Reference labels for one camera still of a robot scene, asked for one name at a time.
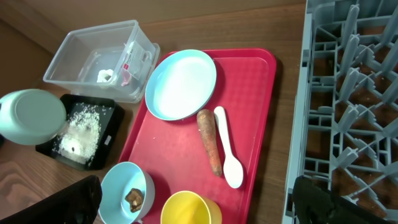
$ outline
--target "dish rack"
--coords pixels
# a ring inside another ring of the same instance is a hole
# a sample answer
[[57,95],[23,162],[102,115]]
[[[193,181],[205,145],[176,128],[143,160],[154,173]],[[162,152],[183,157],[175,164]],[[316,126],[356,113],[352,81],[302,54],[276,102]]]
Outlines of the dish rack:
[[304,175],[398,222],[398,1],[309,0],[283,224]]

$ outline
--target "plastic storage box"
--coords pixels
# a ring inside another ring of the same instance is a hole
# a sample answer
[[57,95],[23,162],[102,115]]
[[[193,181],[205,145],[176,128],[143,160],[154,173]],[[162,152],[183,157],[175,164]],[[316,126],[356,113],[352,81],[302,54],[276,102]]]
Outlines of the plastic storage box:
[[304,175],[398,221],[398,1],[309,0],[283,224]]
[[[76,95],[137,103],[159,56],[137,21],[117,22],[70,32],[55,54],[43,81]],[[112,70],[98,82],[100,71]]]

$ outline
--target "light blue bowl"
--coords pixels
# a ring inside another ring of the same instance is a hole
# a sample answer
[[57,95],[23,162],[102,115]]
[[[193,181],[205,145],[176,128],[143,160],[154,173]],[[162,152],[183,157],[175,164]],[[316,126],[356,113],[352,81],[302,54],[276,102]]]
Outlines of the light blue bowl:
[[216,65],[200,50],[182,50],[167,57],[149,78],[145,102],[157,118],[189,117],[208,102],[216,85]]
[[[102,200],[99,215],[107,224],[130,224],[143,218],[150,210],[155,199],[155,186],[152,178],[132,162],[122,162],[112,167],[102,183]],[[139,189],[144,195],[142,208],[130,211],[125,196],[132,188]]]

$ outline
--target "plastic spoon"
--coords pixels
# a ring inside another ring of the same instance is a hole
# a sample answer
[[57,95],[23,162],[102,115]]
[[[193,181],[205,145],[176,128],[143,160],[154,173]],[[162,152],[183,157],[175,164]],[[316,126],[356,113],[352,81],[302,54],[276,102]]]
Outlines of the plastic spoon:
[[236,189],[240,187],[243,182],[243,167],[232,154],[224,108],[222,106],[217,106],[216,109],[214,109],[214,115],[225,152],[224,176],[229,186]]

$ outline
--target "black object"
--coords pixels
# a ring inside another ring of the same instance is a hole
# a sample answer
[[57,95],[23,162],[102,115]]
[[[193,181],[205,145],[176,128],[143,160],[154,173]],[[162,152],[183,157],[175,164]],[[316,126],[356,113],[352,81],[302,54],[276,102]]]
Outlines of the black object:
[[101,131],[99,133],[98,148],[92,161],[86,164],[80,164],[71,159],[61,156],[61,154],[53,151],[54,146],[58,149],[60,140],[53,138],[52,140],[36,146],[36,151],[46,156],[50,156],[60,162],[68,164],[80,170],[96,170],[102,169],[105,165],[106,158],[111,150],[120,124],[124,117],[124,110],[114,100],[106,98],[97,98],[90,96],[77,96],[65,94],[61,96],[61,101],[67,110],[69,118],[74,112],[83,111],[85,106],[97,105],[95,111],[99,113],[99,123]]
[[0,147],[4,144],[4,137],[0,134]]
[[300,224],[389,223],[303,176],[296,178],[292,198]]
[[101,183],[91,175],[11,215],[0,224],[92,224],[102,199]]

